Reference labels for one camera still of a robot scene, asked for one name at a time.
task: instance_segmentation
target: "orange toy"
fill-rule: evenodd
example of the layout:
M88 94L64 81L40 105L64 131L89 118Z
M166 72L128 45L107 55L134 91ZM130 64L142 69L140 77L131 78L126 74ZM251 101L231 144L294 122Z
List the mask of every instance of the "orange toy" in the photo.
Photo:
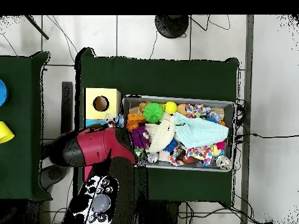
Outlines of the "orange toy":
M134 129L137 129L139 127L139 123L147 122L145 118L143 117L143 113L141 115L138 115L137 113L128 114L128 120L127 120L127 129L129 131L132 131Z

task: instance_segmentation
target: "yellow wooden box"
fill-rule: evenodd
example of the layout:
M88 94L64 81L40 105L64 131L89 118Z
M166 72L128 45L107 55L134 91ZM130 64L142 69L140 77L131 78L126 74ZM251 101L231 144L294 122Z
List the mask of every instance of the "yellow wooden box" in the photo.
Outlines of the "yellow wooden box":
M98 111L95 106L97 99L108 102L108 108ZM120 92L117 89L105 88L86 88L86 119L88 120L105 120L107 114L110 117L115 117L120 109Z

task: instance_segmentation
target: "yellow plastic cup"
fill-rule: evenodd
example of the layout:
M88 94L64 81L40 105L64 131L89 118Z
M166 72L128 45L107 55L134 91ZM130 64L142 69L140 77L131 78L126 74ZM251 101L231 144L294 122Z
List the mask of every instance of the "yellow plastic cup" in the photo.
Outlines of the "yellow plastic cup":
M6 124L3 121L0 121L0 144L8 142L9 140L13 139L14 136L15 135L6 126Z

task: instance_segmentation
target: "purple toy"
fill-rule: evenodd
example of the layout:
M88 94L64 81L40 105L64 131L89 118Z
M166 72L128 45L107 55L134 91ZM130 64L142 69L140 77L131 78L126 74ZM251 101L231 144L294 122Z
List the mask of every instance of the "purple toy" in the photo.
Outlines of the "purple toy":
M133 144L135 148L138 149L147 148L147 143L149 142L150 139L144 125L140 126L137 129L132 130L131 135L132 135Z

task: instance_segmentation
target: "green tablecloth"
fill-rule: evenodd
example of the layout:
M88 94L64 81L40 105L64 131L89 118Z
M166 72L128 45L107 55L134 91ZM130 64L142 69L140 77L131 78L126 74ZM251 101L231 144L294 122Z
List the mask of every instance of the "green tablecloth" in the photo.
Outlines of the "green tablecloth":
M41 134L41 68L49 57L0 56L0 79L9 91L0 107L3 121L15 137L0 144L0 199L49 200L39 186Z
M95 57L90 48L82 50L79 56L80 75L76 83L81 80L81 126L83 88L116 88L122 96L236 101L239 63L235 58L225 62L105 58ZM151 200L222 201L231 205L232 171L148 169L148 184Z

